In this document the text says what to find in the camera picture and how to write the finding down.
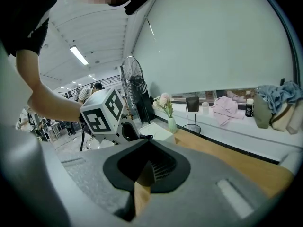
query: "flower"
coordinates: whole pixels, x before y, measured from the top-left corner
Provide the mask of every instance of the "flower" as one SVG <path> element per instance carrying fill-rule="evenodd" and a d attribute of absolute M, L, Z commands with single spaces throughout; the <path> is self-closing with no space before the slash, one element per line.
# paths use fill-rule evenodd
<path fill-rule="evenodd" d="M 161 105 L 165 105 L 165 104 L 167 103 L 167 99 L 166 99 L 165 97 L 160 97 L 159 103 L 160 103 Z"/>
<path fill-rule="evenodd" d="M 162 93 L 161 98 L 165 98 L 167 101 L 171 101 L 170 95 L 168 93 Z"/>

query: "wooden table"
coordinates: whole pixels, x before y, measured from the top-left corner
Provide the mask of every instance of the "wooden table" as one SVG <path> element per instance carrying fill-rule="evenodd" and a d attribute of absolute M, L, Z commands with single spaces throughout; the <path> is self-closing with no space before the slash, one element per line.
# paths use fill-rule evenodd
<path fill-rule="evenodd" d="M 237 151 L 225 148 L 198 137 L 187 131 L 178 129 L 175 133 L 176 144 L 213 155 L 246 175 L 258 185 L 268 197 L 286 189 L 293 180 L 293 174 L 286 168 L 246 156 Z M 138 183 L 134 185 L 136 215 L 139 215 L 149 201 L 150 188 Z"/>

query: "green vase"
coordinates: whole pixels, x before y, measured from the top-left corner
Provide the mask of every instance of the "green vase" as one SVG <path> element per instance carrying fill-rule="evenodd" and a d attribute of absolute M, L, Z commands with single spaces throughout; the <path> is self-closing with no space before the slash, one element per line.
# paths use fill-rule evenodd
<path fill-rule="evenodd" d="M 169 130 L 173 134 L 177 132 L 177 125 L 174 118 L 169 118 Z"/>

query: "white box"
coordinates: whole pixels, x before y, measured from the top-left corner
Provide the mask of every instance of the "white box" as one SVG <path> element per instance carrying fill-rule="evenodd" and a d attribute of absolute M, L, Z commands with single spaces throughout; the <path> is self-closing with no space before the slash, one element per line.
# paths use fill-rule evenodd
<path fill-rule="evenodd" d="M 141 128 L 139 131 L 140 134 L 143 135 L 153 135 L 154 140 L 162 140 L 173 144 L 176 143 L 174 134 L 170 133 L 155 123 L 151 123 Z"/>
<path fill-rule="evenodd" d="M 116 89 L 103 89 L 93 93 L 80 111 L 93 134 L 116 134 L 124 104 Z"/>

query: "black t-shirt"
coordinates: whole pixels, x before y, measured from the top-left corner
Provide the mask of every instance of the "black t-shirt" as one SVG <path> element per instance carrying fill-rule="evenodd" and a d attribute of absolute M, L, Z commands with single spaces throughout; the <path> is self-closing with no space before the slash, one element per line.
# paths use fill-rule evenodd
<path fill-rule="evenodd" d="M 49 10 L 57 0 L 1 0 L 0 39 L 8 55 L 27 49 L 38 55 L 44 43 Z"/>

